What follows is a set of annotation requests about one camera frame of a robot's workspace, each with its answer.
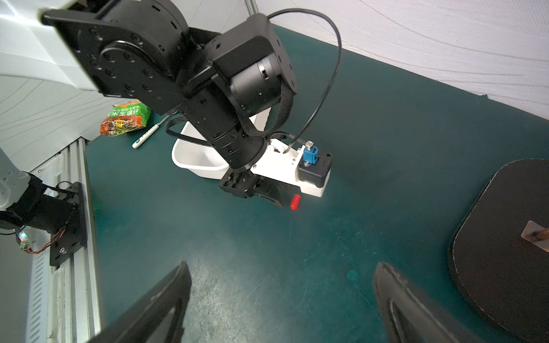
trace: red wire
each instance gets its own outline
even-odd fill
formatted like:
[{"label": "red wire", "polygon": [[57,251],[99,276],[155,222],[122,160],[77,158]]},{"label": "red wire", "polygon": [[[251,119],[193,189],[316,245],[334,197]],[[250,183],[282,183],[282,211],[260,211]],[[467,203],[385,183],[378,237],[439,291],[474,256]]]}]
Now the red wire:
[{"label": "red wire", "polygon": [[47,247],[49,247],[50,245],[52,245],[52,244],[54,243],[54,241],[52,241],[52,240],[55,239],[55,236],[57,236],[59,233],[60,233],[61,235],[60,235],[59,237],[57,237],[55,241],[59,240],[59,239],[65,234],[65,230],[63,230],[63,231],[57,231],[57,233],[56,233],[55,235],[53,235],[53,236],[52,236],[52,237],[42,246],[42,248],[40,248],[40,250],[38,250],[38,251],[30,251],[29,247],[27,247],[27,252],[28,252],[29,254],[33,254],[33,255],[39,254],[40,252],[43,252],[44,249],[46,249]]}]

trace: blue connector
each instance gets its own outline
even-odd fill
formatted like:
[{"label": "blue connector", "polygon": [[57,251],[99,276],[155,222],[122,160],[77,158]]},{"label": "blue connector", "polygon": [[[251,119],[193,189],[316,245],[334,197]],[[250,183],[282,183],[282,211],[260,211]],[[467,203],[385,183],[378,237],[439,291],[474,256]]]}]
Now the blue connector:
[{"label": "blue connector", "polygon": [[303,151],[303,162],[305,166],[308,164],[316,164],[318,162],[318,148],[311,141],[305,143],[305,151]]}]

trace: white fabric backdrop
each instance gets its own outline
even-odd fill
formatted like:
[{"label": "white fabric backdrop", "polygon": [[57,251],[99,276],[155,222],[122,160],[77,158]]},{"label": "white fabric backdrop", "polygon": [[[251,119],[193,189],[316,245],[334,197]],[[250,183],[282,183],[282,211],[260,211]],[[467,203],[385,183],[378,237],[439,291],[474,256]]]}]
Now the white fabric backdrop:
[{"label": "white fabric backdrop", "polygon": [[[265,14],[321,11],[336,23],[347,50],[549,119],[547,0],[256,2]],[[335,44],[321,18],[284,14],[273,22]]]}]

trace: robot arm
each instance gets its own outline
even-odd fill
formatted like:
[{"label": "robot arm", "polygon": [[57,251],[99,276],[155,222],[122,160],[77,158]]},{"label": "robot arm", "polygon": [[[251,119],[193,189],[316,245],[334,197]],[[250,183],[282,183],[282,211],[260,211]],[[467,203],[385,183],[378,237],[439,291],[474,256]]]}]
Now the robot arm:
[{"label": "robot arm", "polygon": [[[201,143],[227,161],[223,190],[243,198],[261,195],[278,205],[280,185],[322,196],[330,154],[312,143],[291,149],[281,141],[285,134],[277,133],[289,116],[296,79],[265,15],[254,14],[223,34],[189,28],[170,0],[76,3],[40,18],[42,26],[28,27],[48,38],[42,48],[55,47],[50,62],[63,70],[65,83],[136,98],[160,114],[183,112],[204,137]],[[273,127],[258,131],[249,117],[277,103]]]}]

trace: marker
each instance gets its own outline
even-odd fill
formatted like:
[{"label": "marker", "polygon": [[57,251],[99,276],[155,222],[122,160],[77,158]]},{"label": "marker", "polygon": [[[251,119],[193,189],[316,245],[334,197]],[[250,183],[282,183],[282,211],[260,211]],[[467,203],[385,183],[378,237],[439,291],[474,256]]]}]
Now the marker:
[{"label": "marker", "polygon": [[168,119],[170,116],[167,115],[164,119],[162,119],[161,122],[159,122],[158,124],[155,124],[153,127],[151,127],[147,132],[145,132],[141,137],[139,137],[133,144],[132,144],[132,148],[133,149],[137,149],[141,146],[141,144],[143,144],[143,142],[145,142],[147,140],[147,138],[150,137],[151,134],[153,134],[156,130],[158,130],[158,128],[160,127],[160,125],[162,125],[162,123]]}]

